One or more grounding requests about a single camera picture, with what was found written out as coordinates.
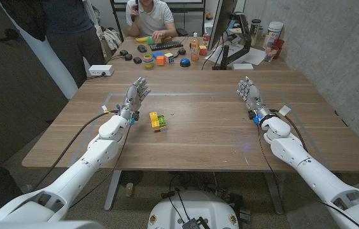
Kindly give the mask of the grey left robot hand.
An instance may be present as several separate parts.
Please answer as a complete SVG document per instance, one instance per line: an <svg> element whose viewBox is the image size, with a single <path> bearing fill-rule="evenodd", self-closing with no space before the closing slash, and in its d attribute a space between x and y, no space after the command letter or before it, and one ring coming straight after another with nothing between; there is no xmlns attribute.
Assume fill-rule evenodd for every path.
<svg viewBox="0 0 359 229"><path fill-rule="evenodd" d="M132 115L139 110L142 101L150 93L146 84L146 79L139 77L128 88L125 99L123 100L122 108L120 109L121 117L129 120L132 118Z"/></svg>

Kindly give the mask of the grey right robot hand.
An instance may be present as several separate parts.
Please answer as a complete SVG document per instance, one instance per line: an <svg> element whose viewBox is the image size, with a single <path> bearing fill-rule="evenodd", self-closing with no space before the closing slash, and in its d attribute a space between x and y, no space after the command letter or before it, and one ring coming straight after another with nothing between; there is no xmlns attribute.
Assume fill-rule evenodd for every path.
<svg viewBox="0 0 359 229"><path fill-rule="evenodd" d="M265 105L259 89L255 86L252 79L246 77L238 83L237 93L245 102L248 108L249 119L259 123L265 118L270 118L273 114Z"/></svg>

